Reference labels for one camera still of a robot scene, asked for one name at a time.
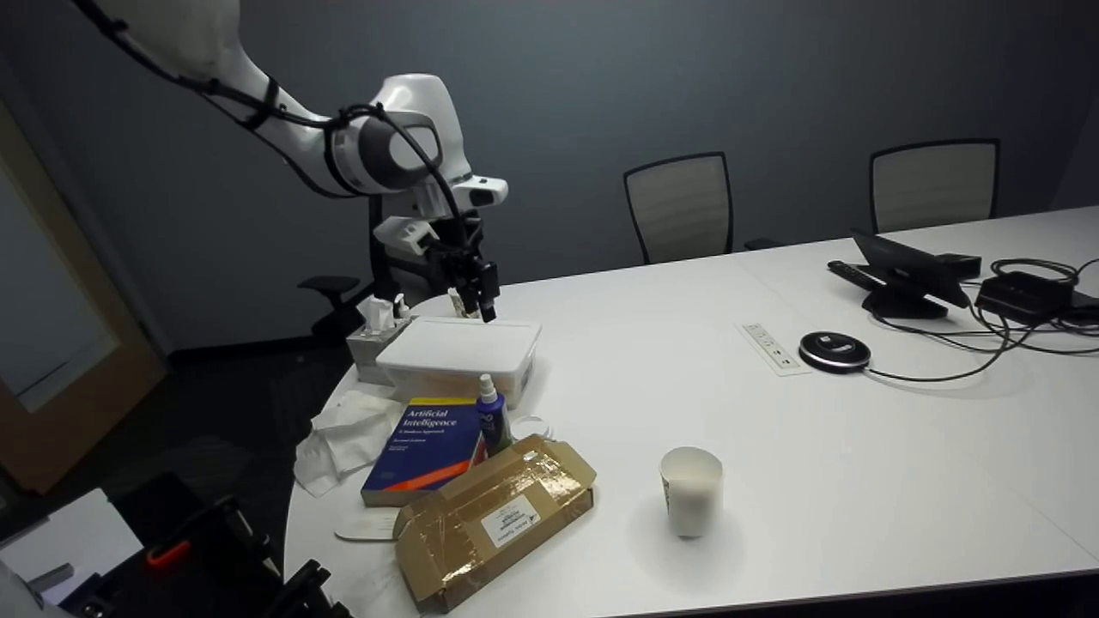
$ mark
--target gray wall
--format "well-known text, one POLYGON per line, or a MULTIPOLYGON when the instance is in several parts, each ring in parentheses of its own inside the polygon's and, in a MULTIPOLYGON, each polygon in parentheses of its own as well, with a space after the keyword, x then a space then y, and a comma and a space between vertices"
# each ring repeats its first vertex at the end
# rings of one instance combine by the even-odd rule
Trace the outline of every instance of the gray wall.
MULTIPOLYGON (((364 271, 364 211, 308 194, 245 130, 109 47, 68 3, 0 0, 34 139, 123 258, 165 347, 307 333, 293 284, 364 271)), ((313 111, 441 73, 507 280, 640 265, 620 171, 722 147, 737 231, 868 227, 868 153, 1003 139, 998 210, 1099 201, 1093 0, 245 0, 245 41, 313 111)))

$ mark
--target white table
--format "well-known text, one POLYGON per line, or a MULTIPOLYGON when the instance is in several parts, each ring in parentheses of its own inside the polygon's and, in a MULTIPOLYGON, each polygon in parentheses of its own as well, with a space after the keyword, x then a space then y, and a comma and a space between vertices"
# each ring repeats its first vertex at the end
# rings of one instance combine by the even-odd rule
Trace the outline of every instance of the white table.
MULTIPOLYGON (((1082 265, 1099 253, 1099 206, 896 240, 1082 265)), ((860 262, 860 247, 507 284, 497 313, 541 326, 520 416, 541 416, 593 462, 596 501, 453 614, 737 607, 1099 571, 1099 357, 1014 350, 932 387, 775 372, 743 326, 767 326, 791 355, 811 328, 840 328, 900 375, 982 361, 873 324, 824 262, 860 262), (655 476, 680 443, 727 471, 698 542, 667 527, 655 476)), ((414 614, 387 542, 332 539, 359 482, 326 499, 293 492, 285 571, 319 558, 355 614, 414 614)))

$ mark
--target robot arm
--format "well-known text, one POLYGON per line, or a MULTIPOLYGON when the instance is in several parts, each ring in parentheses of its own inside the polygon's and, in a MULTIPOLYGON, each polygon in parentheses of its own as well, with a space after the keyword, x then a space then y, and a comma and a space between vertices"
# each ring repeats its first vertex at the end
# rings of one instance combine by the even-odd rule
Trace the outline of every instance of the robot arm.
POLYGON ((497 277, 482 258, 476 210, 504 201, 507 181, 469 175, 453 98, 437 75, 390 75, 366 106, 319 118, 247 59, 236 0, 75 3, 139 64, 271 145, 317 191, 412 191, 412 217, 386 219, 373 240, 429 262, 468 313, 496 317, 497 277))

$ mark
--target door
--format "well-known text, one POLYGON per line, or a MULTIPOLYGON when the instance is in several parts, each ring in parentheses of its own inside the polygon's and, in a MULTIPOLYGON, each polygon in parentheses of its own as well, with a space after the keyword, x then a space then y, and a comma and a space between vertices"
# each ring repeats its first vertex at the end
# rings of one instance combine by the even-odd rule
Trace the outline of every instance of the door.
POLYGON ((0 106, 3 472, 49 492, 160 376, 160 357, 0 106))

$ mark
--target white paper cup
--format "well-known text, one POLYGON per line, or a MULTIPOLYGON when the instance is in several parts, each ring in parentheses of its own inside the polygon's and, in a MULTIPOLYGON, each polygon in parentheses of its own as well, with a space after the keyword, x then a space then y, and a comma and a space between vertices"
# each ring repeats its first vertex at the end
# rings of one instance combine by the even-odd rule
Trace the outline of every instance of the white paper cup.
POLYGON ((722 461, 698 446, 678 446, 659 461, 667 517, 678 535, 708 533, 722 488, 722 461))

